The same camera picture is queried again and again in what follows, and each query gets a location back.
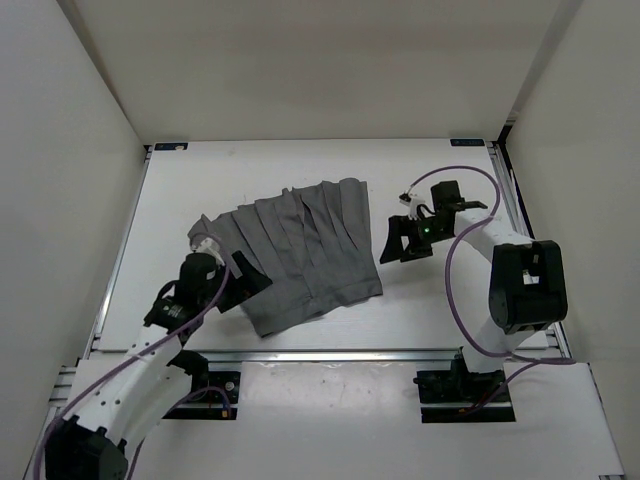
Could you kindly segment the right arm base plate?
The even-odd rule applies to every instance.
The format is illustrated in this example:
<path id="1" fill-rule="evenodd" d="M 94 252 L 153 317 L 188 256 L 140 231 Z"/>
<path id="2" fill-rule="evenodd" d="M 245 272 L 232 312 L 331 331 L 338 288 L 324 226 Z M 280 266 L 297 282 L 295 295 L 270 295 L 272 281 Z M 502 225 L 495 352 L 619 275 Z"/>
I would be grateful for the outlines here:
<path id="1" fill-rule="evenodd" d="M 503 370 L 471 373 L 461 356 L 448 370 L 419 370 L 413 379 L 417 386 L 421 422 L 512 423 L 516 415 Z"/>

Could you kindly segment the right aluminium side rail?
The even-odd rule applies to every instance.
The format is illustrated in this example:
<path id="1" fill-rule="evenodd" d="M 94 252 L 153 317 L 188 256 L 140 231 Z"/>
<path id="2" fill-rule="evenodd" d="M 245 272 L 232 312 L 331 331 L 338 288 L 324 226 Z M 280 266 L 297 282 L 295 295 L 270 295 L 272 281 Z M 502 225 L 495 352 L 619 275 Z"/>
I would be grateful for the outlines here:
<path id="1" fill-rule="evenodd" d="M 509 350 L 564 320 L 568 300 L 560 246 L 508 228 L 492 248 L 489 312 Z"/>

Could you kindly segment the blue label sticker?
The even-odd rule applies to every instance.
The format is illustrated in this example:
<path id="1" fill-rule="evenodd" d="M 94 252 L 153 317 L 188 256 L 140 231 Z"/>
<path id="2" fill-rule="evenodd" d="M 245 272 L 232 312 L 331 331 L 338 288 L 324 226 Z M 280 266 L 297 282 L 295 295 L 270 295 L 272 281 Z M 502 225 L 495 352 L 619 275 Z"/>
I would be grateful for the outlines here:
<path id="1" fill-rule="evenodd" d="M 483 139 L 477 138 L 451 138 L 450 144 L 452 147 L 484 147 L 485 142 Z"/>
<path id="2" fill-rule="evenodd" d="M 188 149 L 188 142 L 160 142 L 154 145 L 155 151 L 184 151 Z"/>

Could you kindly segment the right blue label sticker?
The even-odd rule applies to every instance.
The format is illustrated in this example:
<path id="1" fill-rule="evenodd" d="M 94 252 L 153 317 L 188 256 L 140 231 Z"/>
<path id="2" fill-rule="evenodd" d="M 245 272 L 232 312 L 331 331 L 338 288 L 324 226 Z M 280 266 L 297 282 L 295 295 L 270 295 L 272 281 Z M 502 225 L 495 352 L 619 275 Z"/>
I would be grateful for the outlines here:
<path id="1" fill-rule="evenodd" d="M 450 144 L 452 147 L 484 147 L 485 142 L 483 139 L 477 138 L 451 138 Z"/>

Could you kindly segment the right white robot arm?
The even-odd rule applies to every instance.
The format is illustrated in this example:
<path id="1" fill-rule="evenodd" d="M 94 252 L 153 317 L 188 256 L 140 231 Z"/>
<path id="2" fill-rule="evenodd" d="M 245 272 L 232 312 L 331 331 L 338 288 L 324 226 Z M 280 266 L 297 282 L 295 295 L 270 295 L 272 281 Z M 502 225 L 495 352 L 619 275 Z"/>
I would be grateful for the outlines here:
<path id="1" fill-rule="evenodd" d="M 460 351 L 464 365 L 450 373 L 449 387 L 458 398 L 470 400 L 484 389 L 484 374 L 501 370 L 506 360 L 517 359 L 516 350 L 525 340 L 565 319 L 568 302 L 562 253 L 556 242 L 520 234 L 484 203 L 466 200 L 455 181 L 436 184 L 431 195 L 431 207 L 411 192 L 400 195 L 409 212 L 389 218 L 380 261 L 427 258 L 434 244 L 450 241 L 452 248 L 467 243 L 490 264 L 489 316 L 476 333 L 470 333 L 455 304 L 453 251 L 445 258 L 447 302 L 466 340 Z"/>

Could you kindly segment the aluminium front rail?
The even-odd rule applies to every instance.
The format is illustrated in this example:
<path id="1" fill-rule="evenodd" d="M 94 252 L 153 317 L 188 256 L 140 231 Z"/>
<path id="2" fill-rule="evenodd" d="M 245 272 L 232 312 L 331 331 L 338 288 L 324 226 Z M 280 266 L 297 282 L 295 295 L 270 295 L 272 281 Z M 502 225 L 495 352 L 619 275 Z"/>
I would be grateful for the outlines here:
<path id="1" fill-rule="evenodd" d="M 450 361 L 456 350 L 228 350 L 202 355 L 213 363 L 341 363 Z"/>

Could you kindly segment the grey pleated skirt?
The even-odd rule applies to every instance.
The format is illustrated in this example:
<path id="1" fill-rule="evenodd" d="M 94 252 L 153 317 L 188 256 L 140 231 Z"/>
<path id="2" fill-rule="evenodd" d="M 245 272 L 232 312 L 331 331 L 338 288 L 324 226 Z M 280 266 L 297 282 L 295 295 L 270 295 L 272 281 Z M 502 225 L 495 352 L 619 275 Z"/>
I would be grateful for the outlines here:
<path id="1" fill-rule="evenodd" d="M 356 178 L 284 189 L 215 219 L 201 216 L 192 246 L 212 233 L 272 281 L 242 303 L 256 334 L 269 337 L 341 307 L 379 296 L 368 185 Z"/>

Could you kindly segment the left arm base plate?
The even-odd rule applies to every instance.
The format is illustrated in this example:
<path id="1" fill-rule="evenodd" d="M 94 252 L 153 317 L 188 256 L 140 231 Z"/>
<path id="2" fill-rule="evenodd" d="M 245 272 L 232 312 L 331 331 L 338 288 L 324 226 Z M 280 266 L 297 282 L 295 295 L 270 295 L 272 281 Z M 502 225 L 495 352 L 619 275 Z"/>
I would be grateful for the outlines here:
<path id="1" fill-rule="evenodd" d="M 189 394 L 164 415 L 167 420 L 232 421 L 237 418 L 241 369 L 210 363 L 192 380 Z"/>

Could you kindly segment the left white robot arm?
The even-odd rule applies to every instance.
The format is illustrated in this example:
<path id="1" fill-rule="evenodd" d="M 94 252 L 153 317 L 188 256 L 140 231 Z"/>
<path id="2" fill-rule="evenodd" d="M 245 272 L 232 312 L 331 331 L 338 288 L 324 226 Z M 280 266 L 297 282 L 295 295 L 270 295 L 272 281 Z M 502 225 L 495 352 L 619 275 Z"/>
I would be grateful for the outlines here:
<path id="1" fill-rule="evenodd" d="M 71 399 L 47 427 L 36 479 L 127 479 L 151 429 L 173 408 L 218 393 L 207 359 L 185 345 L 213 308 L 226 312 L 271 286 L 240 251 L 225 262 L 188 254 L 158 292 L 123 360 Z"/>

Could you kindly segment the left aluminium frame rail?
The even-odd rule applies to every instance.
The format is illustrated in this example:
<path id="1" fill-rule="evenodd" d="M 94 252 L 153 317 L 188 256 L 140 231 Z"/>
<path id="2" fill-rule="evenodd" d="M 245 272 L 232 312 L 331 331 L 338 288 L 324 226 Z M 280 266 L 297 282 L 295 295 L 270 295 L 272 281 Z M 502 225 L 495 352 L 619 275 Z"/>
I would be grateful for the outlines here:
<path id="1" fill-rule="evenodd" d="M 108 282 L 101 297 L 99 306 L 95 312 L 91 330 L 86 337 L 83 351 L 69 365 L 62 365 L 55 377 L 55 382 L 49 394 L 48 402 L 45 410 L 45 417 L 42 428 L 37 437 L 33 453 L 29 459 L 26 470 L 22 476 L 23 479 L 32 479 L 35 466 L 35 460 L 39 451 L 44 452 L 44 436 L 51 422 L 56 418 L 60 411 L 66 406 L 67 400 L 71 396 L 71 387 L 77 371 L 77 365 L 81 360 L 89 358 L 93 345 L 99 340 L 103 329 L 104 321 L 108 312 L 109 304 L 115 287 L 115 281 L 120 269 L 122 257 L 129 236 L 132 220 L 128 220 L 126 226 L 119 238 L 117 254 L 111 262 L 111 270 Z"/>

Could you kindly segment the left blue label sticker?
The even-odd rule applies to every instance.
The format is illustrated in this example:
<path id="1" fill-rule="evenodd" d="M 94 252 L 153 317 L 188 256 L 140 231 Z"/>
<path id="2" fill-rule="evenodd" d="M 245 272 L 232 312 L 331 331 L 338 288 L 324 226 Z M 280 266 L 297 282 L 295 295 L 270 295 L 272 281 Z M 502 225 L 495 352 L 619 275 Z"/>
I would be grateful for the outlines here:
<path id="1" fill-rule="evenodd" d="M 188 142 L 160 142 L 154 145 L 155 151 L 184 151 L 188 149 Z"/>

